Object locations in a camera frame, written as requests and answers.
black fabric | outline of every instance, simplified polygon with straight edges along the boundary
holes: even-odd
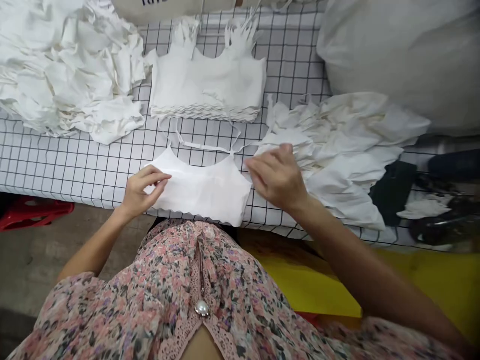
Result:
[[[151,226],[150,230],[148,230],[148,233],[150,233],[158,224],[160,224],[162,221],[167,220],[166,217],[157,217],[153,225]],[[238,234],[237,234],[237,228],[229,225],[220,225],[220,228],[226,232],[237,244],[239,243],[237,241]]]

table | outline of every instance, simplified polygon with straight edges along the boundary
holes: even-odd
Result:
[[[257,59],[267,58],[267,82],[262,111],[254,123],[237,123],[242,134],[236,149],[253,141],[260,141],[266,134],[267,95],[290,108],[310,94],[319,103],[330,97],[325,64],[318,57],[316,44],[326,1],[315,4],[292,4],[286,13],[273,13],[269,8],[259,10],[259,29],[263,32],[254,49]],[[203,31],[218,33],[232,17],[247,17],[245,10],[236,9],[202,17]],[[169,50],[172,22],[162,22],[140,27],[145,42],[145,53],[156,49],[159,55]],[[198,48],[206,56],[219,56],[224,48],[224,38],[200,37]],[[88,133],[81,132],[70,138],[54,138],[24,128],[19,117],[0,110],[0,191],[53,198],[66,202],[87,204],[113,209],[124,198],[129,176],[159,156],[167,146],[167,139],[159,130],[159,122],[148,114],[151,80],[134,89],[135,100],[142,103],[146,117],[143,128],[112,143],[98,144]],[[172,139],[172,149],[180,160],[193,166],[209,166],[223,160],[227,154],[191,149],[179,145],[173,121],[160,126]],[[197,144],[231,147],[236,131],[227,123],[213,120],[184,119],[179,131],[185,141]],[[243,166],[257,147],[246,147],[235,155],[235,162],[242,174],[250,179]],[[408,148],[402,161],[419,165],[425,171],[429,158],[438,153],[438,143],[420,143]],[[421,196],[412,191],[411,197]],[[184,219],[201,219],[190,214],[157,211],[153,216]],[[308,239],[303,229],[286,213],[269,204],[252,190],[247,202],[243,226],[271,231],[292,239]],[[406,224],[398,228],[378,232],[351,227],[363,240],[376,247],[391,244],[416,246],[408,234]]]

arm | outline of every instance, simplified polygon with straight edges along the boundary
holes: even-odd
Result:
[[[128,179],[123,203],[95,235],[65,265],[57,282],[73,275],[93,272],[98,276],[107,262],[110,252],[123,228],[137,216],[150,209],[164,192],[171,176],[150,165]],[[156,184],[156,189],[147,195],[144,189]]]
[[[472,355],[471,345],[439,307],[308,194],[291,145],[282,144],[246,165],[256,190],[308,232],[365,312],[427,334],[466,358]]]

lace trim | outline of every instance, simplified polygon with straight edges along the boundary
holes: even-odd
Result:
[[[204,226],[208,224],[202,224],[201,231],[204,230]],[[197,330],[202,326],[210,332],[215,344],[220,349],[220,352],[225,360],[238,359],[237,347],[233,342],[232,335],[222,329],[218,324],[218,319],[213,314],[215,310],[215,299],[211,295],[212,285],[210,283],[210,277],[205,266],[203,267],[203,285],[204,285],[204,301],[210,307],[212,313],[207,318],[200,317],[195,312],[195,304],[201,298],[201,283],[200,283],[200,261],[203,259],[202,246],[199,244],[199,251],[195,252],[193,261],[190,267],[190,304],[188,306],[188,318],[185,321],[179,321],[177,323],[174,337],[164,341],[160,346],[159,359],[168,360],[180,360],[185,352],[190,340],[197,333]]]

finger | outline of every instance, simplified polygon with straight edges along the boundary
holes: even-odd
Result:
[[[251,158],[245,162],[248,170],[255,172],[261,177],[264,184],[268,185],[269,181],[275,179],[275,171],[263,162],[260,158]]]
[[[143,178],[150,174],[160,174],[162,173],[158,168],[153,165],[145,166],[142,170],[136,173],[139,178]]]
[[[254,170],[250,170],[250,176],[253,187],[258,190],[263,197],[265,197],[267,194],[267,186],[265,185],[263,179]]]
[[[284,159],[282,156],[282,150],[280,148],[276,148],[274,150],[270,150],[269,153],[275,157],[281,164],[284,163]]]
[[[281,158],[281,162],[285,165],[296,165],[297,160],[295,160],[294,147],[292,144],[283,143],[280,145],[278,155]]]
[[[140,190],[145,189],[149,185],[156,184],[158,182],[162,182],[163,180],[168,180],[171,179],[172,175],[169,174],[164,174],[163,172],[161,173],[153,173],[150,175],[147,175],[141,179],[138,179],[138,188]]]
[[[155,205],[160,195],[164,193],[165,187],[167,186],[168,182],[168,179],[165,179],[162,182],[158,183],[155,187],[155,190],[153,190],[153,192],[146,197],[146,204],[148,205],[149,209],[153,205]]]
[[[286,151],[287,153],[293,154],[294,153],[294,146],[289,143],[280,144],[280,149]]]
[[[262,155],[259,156],[258,159],[263,161],[265,164],[267,164],[273,170],[277,170],[281,165],[279,159],[277,159],[275,156],[273,156],[270,151],[264,152]]]

